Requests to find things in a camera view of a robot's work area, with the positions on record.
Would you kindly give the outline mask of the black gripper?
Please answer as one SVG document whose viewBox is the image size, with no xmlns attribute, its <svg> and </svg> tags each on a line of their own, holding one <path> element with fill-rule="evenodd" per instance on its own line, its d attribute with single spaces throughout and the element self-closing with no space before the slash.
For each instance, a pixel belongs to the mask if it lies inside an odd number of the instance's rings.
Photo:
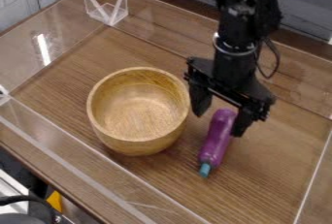
<svg viewBox="0 0 332 224">
<path fill-rule="evenodd" d="M 240 138 L 255 121 L 268 119 L 276 97 L 258 79 L 262 73 L 271 79 L 260 66 L 263 45 L 278 55 L 270 38 L 264 38 L 244 48 L 231 47 L 219 38 L 213 41 L 215 58 L 192 56 L 187 60 L 185 79 L 189 85 L 192 111 L 196 116 L 207 113 L 213 97 L 219 97 L 239 108 L 231 134 Z"/>
</svg>

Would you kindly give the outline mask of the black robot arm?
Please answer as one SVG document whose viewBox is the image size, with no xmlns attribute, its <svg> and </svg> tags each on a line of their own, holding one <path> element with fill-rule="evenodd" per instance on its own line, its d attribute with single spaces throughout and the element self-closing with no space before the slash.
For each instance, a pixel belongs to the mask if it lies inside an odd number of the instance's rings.
<svg viewBox="0 0 332 224">
<path fill-rule="evenodd" d="M 263 47 L 278 48 L 271 33 L 278 30 L 282 11 L 278 0 L 216 0 L 222 13 L 213 35 L 215 58 L 187 60 L 192 111 L 203 115 L 219 97 L 239 108 L 231 133 L 240 137 L 252 123 L 267 120 L 276 97 L 259 81 Z"/>
</svg>

